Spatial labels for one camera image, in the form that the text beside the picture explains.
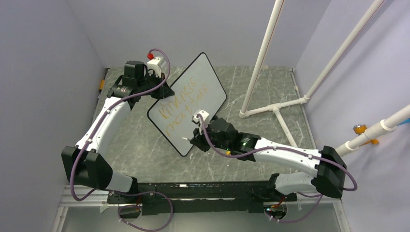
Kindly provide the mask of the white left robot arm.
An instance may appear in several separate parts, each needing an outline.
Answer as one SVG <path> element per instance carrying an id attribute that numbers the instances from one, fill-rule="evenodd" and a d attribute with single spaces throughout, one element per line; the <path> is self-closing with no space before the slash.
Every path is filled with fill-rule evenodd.
<path id="1" fill-rule="evenodd" d="M 151 58 L 147 63 L 127 61 L 124 74 L 108 90 L 104 105 L 89 130 L 74 146 L 63 149 L 65 173 L 71 194 L 77 201 L 81 198 L 75 193 L 75 185 L 89 187 L 92 191 L 120 192 L 127 203 L 138 199 L 137 179 L 115 171 L 104 155 L 115 132 L 142 96 L 161 100 L 174 95 L 162 71 L 165 65 L 169 62 L 163 57 Z"/>

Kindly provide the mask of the black framed whiteboard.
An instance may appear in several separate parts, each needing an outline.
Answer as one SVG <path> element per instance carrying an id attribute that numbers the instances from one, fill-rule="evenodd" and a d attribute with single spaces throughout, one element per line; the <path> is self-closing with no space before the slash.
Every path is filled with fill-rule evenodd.
<path id="1" fill-rule="evenodd" d="M 192 116 L 198 109 L 214 116 L 227 100 L 222 86 L 206 53 L 200 53 L 170 85 L 174 96 L 157 100 L 147 112 L 150 122 L 159 130 L 172 148 L 182 157 L 192 145 L 181 137 L 192 138 L 197 125 Z"/>

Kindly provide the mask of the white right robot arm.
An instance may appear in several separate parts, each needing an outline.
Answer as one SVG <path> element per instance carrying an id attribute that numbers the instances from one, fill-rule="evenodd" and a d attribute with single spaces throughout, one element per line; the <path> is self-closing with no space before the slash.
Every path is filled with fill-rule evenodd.
<path id="1" fill-rule="evenodd" d="M 189 142 L 204 152 L 213 149 L 226 158 L 277 163 L 296 169 L 298 172 L 293 174 L 271 175 L 266 194 L 273 201 L 292 193 L 314 190 L 339 199 L 347 191 L 345 178 L 350 174 L 333 147 L 303 149 L 282 145 L 259 135 L 239 132 L 223 118 L 207 123 L 197 114 L 193 122 L 198 128 Z"/>

